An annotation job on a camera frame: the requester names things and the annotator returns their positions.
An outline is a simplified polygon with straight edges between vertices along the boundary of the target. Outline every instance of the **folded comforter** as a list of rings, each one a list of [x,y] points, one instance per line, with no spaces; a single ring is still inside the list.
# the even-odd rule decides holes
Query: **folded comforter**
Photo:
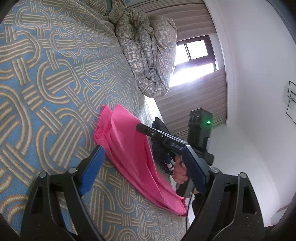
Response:
[[[123,12],[119,3],[114,4],[116,13]],[[177,45],[173,20],[161,15],[148,17],[133,8],[125,8],[119,18],[118,14],[115,16],[109,19],[116,23],[116,37],[141,92],[150,98],[165,95],[174,70]]]

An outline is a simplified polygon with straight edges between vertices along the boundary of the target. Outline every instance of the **bed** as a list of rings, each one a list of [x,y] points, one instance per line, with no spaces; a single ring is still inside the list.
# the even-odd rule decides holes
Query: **bed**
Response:
[[[120,3],[20,0],[0,25],[0,212],[17,233],[36,176],[63,173],[94,149],[102,105],[120,103],[147,125],[161,117],[115,35]],[[185,233],[184,218],[145,199],[107,158],[83,199],[106,240]],[[75,233],[62,195],[60,206]]]

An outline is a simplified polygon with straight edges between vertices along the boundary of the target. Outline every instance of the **hand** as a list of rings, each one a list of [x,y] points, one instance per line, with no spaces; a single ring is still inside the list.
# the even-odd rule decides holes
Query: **hand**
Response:
[[[176,181],[176,183],[183,184],[185,181],[188,180],[188,176],[186,176],[186,173],[187,169],[185,167],[185,164],[181,162],[181,158],[179,155],[176,156],[173,179]]]

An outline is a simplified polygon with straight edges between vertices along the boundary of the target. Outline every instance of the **black cable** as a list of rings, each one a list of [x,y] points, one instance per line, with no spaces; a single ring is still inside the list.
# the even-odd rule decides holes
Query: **black cable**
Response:
[[[188,203],[188,207],[187,207],[186,224],[185,224],[186,232],[187,232],[187,230],[188,230],[188,222],[189,222],[189,219],[188,219],[188,211],[189,211],[190,202],[191,202],[191,199],[192,199],[192,196],[193,196],[193,191],[194,191],[194,187],[193,187],[193,189],[192,189],[191,196],[190,196],[189,203]]]

